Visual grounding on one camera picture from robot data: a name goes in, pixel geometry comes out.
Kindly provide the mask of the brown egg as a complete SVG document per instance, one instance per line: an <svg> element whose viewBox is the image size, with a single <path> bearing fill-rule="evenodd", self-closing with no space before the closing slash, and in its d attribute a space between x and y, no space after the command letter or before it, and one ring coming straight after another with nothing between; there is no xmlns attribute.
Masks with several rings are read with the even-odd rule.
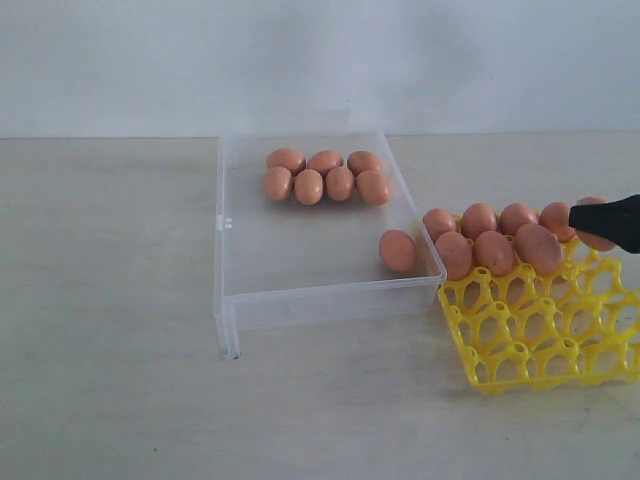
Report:
<svg viewBox="0 0 640 480"><path fill-rule="evenodd" d="M539 215L539 223L553 233L561 243L571 241L575 229L569 225L569 206L565 202L552 202Z"/></svg>
<svg viewBox="0 0 640 480"><path fill-rule="evenodd" d="M601 197L588 196L580 199L578 205L604 204L606 200ZM610 251L615 248L615 244L605 238L575 230L577 237L589 248L596 251Z"/></svg>
<svg viewBox="0 0 640 480"><path fill-rule="evenodd" d="M537 224L538 214L526 203L515 202L507 205L499 216L499 228L505 235L514 236L525 224Z"/></svg>
<svg viewBox="0 0 640 480"><path fill-rule="evenodd" d="M520 259L529 263L539 274L559 270L564 256L557 237L542 225L526 223L518 228L515 248Z"/></svg>
<svg viewBox="0 0 640 480"><path fill-rule="evenodd" d="M264 176L264 192L266 196L275 202L286 200L293 186L292 173L283 166L269 168Z"/></svg>
<svg viewBox="0 0 640 480"><path fill-rule="evenodd" d="M462 234L445 232L437 238L435 247L445 266L448 280L461 280L469 274L473 267L473 251Z"/></svg>
<svg viewBox="0 0 640 480"><path fill-rule="evenodd" d="M462 214L460 228L461 233L472 240L486 231L497 231L496 213L488 203L474 203Z"/></svg>
<svg viewBox="0 0 640 480"><path fill-rule="evenodd" d="M444 233L458 231L455 217L442 208L433 208L426 212L422 222L433 242L436 242Z"/></svg>
<svg viewBox="0 0 640 480"><path fill-rule="evenodd" d="M322 175L313 169L302 170L294 181L294 194L303 205L317 204L324 194L324 180Z"/></svg>
<svg viewBox="0 0 640 480"><path fill-rule="evenodd" d="M408 272L417 262L417 247L404 231L392 229L382 234L379 254L384 265L393 272Z"/></svg>
<svg viewBox="0 0 640 480"><path fill-rule="evenodd" d="M306 157L302 151L295 148L278 148L268 154L266 167L268 169L283 167L296 176L306 168Z"/></svg>
<svg viewBox="0 0 640 480"><path fill-rule="evenodd" d="M355 177L344 166L331 169L325 177L325 190L328 197L336 202L347 201L355 189Z"/></svg>
<svg viewBox="0 0 640 480"><path fill-rule="evenodd" d="M511 242L497 231L485 231L474 241L474 257L496 277L510 274L515 268L515 253Z"/></svg>
<svg viewBox="0 0 640 480"><path fill-rule="evenodd" d="M344 159L340 152L327 149L315 153L308 160L307 168L325 177L332 169L341 167L343 162Z"/></svg>
<svg viewBox="0 0 640 480"><path fill-rule="evenodd" d="M356 186L362 199L369 205L382 206L391 199L391 187L379 171L366 170L356 177Z"/></svg>
<svg viewBox="0 0 640 480"><path fill-rule="evenodd" d="M347 158L347 167L355 176L365 171L382 171L380 158L375 153L367 150L352 152Z"/></svg>

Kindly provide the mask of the clear plastic storage box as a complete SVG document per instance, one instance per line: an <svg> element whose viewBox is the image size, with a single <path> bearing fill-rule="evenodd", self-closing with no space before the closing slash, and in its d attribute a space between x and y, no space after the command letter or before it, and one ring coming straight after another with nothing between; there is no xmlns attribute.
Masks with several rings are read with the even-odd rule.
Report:
<svg viewBox="0 0 640 480"><path fill-rule="evenodd" d="M370 206L359 197L306 206L270 200L266 158L279 147L305 154L331 148L375 153L391 199ZM417 247L408 272L381 260L387 230ZM218 150L214 250L214 316L224 355L241 354L243 331L427 311L446 277L385 135L379 130L228 133Z"/></svg>

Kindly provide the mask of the yellow plastic egg tray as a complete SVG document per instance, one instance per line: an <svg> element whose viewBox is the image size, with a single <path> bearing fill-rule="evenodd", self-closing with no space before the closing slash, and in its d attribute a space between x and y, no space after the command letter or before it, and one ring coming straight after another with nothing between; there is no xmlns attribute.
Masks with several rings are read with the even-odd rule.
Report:
<svg viewBox="0 0 640 480"><path fill-rule="evenodd" d="M596 386L639 379L639 293L624 287L622 263L580 242L561 243L558 271L523 262L493 276L474 257L469 274L446 280L439 301L469 383L486 394L528 387Z"/></svg>

